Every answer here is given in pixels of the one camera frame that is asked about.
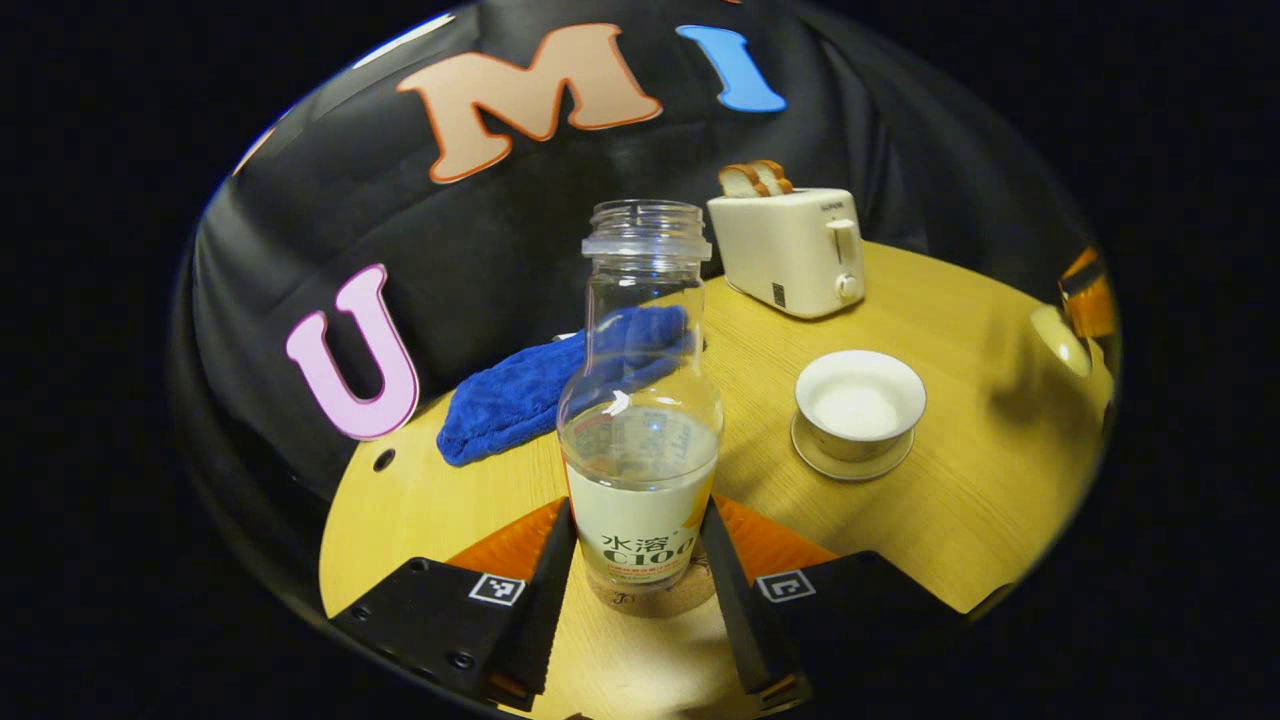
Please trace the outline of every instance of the blue microfiber cloth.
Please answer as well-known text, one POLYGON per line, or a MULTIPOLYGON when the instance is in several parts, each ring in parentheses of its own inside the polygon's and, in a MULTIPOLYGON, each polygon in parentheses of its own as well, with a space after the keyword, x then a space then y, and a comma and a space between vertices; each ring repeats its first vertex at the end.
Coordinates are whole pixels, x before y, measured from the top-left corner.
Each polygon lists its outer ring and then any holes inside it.
MULTIPOLYGON (((682 307, 631 307, 607 316, 596 329, 593 374, 607 382, 581 396, 571 414, 605 401, 609 388, 631 391, 669 374, 690 333, 682 307)), ((445 462, 466 465, 524 445, 556 429, 561 392, 586 356, 582 332, 521 350, 463 380, 435 438, 445 462)))

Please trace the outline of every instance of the white cup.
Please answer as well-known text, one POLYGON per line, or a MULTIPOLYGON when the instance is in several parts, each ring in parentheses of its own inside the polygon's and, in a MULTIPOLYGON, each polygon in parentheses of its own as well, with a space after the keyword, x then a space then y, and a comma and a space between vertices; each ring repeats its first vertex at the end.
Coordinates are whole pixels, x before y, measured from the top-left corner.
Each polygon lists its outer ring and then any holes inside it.
POLYGON ((823 355, 796 379, 796 405, 819 450, 864 462, 887 452, 924 415, 924 382, 901 360, 870 350, 823 355))

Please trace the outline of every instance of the letter m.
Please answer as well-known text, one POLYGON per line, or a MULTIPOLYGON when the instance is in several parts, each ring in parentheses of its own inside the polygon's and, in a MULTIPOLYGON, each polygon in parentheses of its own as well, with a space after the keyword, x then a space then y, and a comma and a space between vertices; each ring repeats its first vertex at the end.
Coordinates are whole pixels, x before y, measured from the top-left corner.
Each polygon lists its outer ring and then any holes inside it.
POLYGON ((431 179, 457 182, 511 152, 511 137, 485 129, 480 110, 541 142, 556 135, 561 97, 573 94, 571 126, 602 129, 658 117, 662 104, 640 90, 618 53, 617 26, 591 23, 543 37, 527 69, 483 53, 463 53, 399 82, 426 105, 440 159, 431 179))

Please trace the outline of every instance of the letter u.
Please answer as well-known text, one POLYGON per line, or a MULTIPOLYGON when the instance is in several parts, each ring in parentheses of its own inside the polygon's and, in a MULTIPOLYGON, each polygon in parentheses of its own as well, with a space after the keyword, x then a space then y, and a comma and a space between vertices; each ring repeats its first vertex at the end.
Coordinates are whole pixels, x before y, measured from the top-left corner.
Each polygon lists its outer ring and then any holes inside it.
POLYGON ((297 363, 320 409, 343 434, 374 439, 399 429, 417 407, 417 372, 392 323, 381 290, 387 268, 370 265, 347 281, 334 306, 351 313, 383 377, 383 388, 372 400, 352 395, 338 373, 324 334, 329 323, 321 310, 311 313, 289 332, 284 352, 297 363))

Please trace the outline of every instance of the toaster lever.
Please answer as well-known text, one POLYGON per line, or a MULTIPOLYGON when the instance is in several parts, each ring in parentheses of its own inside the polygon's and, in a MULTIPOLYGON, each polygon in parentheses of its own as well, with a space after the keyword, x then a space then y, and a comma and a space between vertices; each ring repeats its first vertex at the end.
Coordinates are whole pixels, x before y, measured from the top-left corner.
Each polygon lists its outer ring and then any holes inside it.
POLYGON ((836 260, 841 265, 845 265, 845 258, 849 258, 850 264, 854 261, 854 222, 847 218, 827 223, 827 233, 836 243, 836 260))

